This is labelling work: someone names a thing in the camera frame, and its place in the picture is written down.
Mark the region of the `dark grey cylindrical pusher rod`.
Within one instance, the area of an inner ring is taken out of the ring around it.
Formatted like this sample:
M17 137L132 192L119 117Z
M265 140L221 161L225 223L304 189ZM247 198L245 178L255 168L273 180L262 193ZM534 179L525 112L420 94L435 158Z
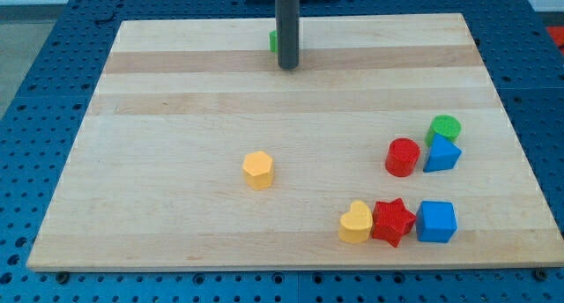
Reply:
M300 0L275 0L278 66L293 70L299 65Z

